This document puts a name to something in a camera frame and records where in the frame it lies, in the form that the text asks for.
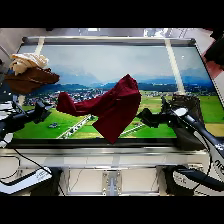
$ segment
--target maroon cloth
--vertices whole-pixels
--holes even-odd
[[[91,100],[74,103],[66,92],[61,92],[57,110],[73,116],[98,116],[93,126],[113,144],[135,118],[140,102],[137,82],[126,75],[113,89]]]

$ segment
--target landscape print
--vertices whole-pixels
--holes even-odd
[[[33,52],[22,46],[20,53]],[[173,47],[185,92],[197,96],[207,129],[216,136],[224,136],[223,108],[216,90],[194,47]],[[126,74],[138,82],[142,95],[138,113],[145,107],[157,113],[161,96],[168,100],[177,92],[165,46],[111,46],[111,45],[44,45],[41,54],[49,58],[48,67],[60,75],[60,81],[46,85],[26,95],[23,108],[33,108],[38,99],[54,105],[52,114],[43,123],[26,124],[15,138],[102,138],[92,126],[96,116],[74,117],[58,112],[55,107],[61,91],[68,92],[74,102],[103,95]],[[167,125],[149,128],[138,118],[120,135],[120,138],[173,138],[175,133]]]

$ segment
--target white tile floor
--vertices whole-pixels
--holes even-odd
[[[178,30],[174,30],[173,35],[178,36]],[[193,29],[186,33],[185,38],[195,38],[200,51],[204,52],[208,46],[211,44],[213,39],[209,37],[210,31],[206,31],[203,29]],[[79,36],[79,35],[99,35],[99,32],[87,32],[86,29],[78,29],[78,28],[58,28],[53,31],[47,32],[42,28],[0,28],[0,44],[8,51],[8,53],[16,53],[21,42],[23,36],[47,36],[47,35],[56,35],[56,36]],[[142,28],[102,28],[100,30],[100,35],[109,35],[109,36],[143,36]],[[8,58],[0,51],[0,58],[3,61],[7,61]],[[223,86],[224,84],[224,75],[218,76],[217,82],[219,86]],[[224,96],[223,88],[220,89],[221,93]],[[44,157],[35,157],[33,158],[36,162],[49,165],[49,166],[63,166],[63,167],[71,167],[71,166],[88,166],[91,164],[98,165],[111,165],[113,161],[113,157],[76,157],[76,158],[44,158]],[[201,161],[204,165],[205,170],[208,168],[208,156],[153,156],[153,157],[134,157],[134,156],[124,156],[120,157],[119,163],[123,165],[130,164],[153,164],[153,163],[187,163],[187,162],[198,162]],[[21,159],[22,167],[28,167],[29,169],[33,168],[33,164],[29,161]],[[18,163],[15,162],[13,158],[0,158],[0,177],[8,176],[12,174],[17,169]],[[76,180],[77,175],[80,170],[73,170],[71,173],[71,183],[72,186]],[[79,181],[77,185],[73,188],[73,191],[100,191],[101,190],[101,172],[102,171],[91,171],[84,170],[80,174]],[[123,177],[123,189],[125,191],[134,191],[138,190],[148,190],[151,189],[152,183],[155,180],[155,172],[153,170],[125,170],[122,171]],[[217,178],[217,175],[214,169],[211,170],[211,176]],[[63,189],[66,189],[66,184],[63,179],[61,179],[61,184],[63,185]]]

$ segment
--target beige cloth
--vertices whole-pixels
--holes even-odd
[[[11,58],[15,58],[15,60],[9,65],[9,68],[15,72],[15,75],[25,72],[27,68],[37,66],[44,68],[49,61],[45,56],[35,53],[12,54]]]

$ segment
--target floor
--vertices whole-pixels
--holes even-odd
[[[0,45],[5,48],[9,53],[16,53],[22,42],[24,36],[166,36],[172,38],[179,38],[183,30],[172,29],[162,30],[161,28],[57,28],[53,31],[46,31],[44,28],[0,28]],[[209,45],[213,42],[213,39],[209,36],[210,31],[206,31],[200,28],[189,29],[184,35],[185,38],[195,38],[199,46],[201,53],[203,53]],[[0,59],[5,64],[9,62],[8,57],[0,51]],[[219,90],[224,97],[224,89],[221,86],[224,84],[224,74],[220,74],[215,82],[219,86]],[[182,156],[123,156],[116,158],[114,156],[108,157],[33,157],[36,162],[46,166],[61,166],[65,168],[65,178],[68,175],[69,168],[70,182],[65,179],[61,179],[61,185],[64,192],[69,195],[74,195],[74,192],[101,192],[102,191],[102,170],[85,169],[93,166],[107,167],[114,165],[114,161],[118,161],[116,166],[131,167],[133,164],[139,164],[141,166],[147,166],[147,164],[185,164],[185,163],[197,163],[201,162],[204,169],[208,169],[208,155],[182,155]],[[8,176],[12,174],[18,167],[18,161],[15,158],[2,158],[0,157],[0,177]],[[31,172],[36,168],[34,165],[21,159],[21,169],[27,169],[26,172]],[[147,192],[150,190],[157,191],[158,185],[155,182],[156,178],[155,169],[128,169],[122,171],[122,189],[124,192]],[[211,170],[211,176],[216,178],[217,175],[214,169]],[[7,179],[6,181],[12,181],[15,177]]]

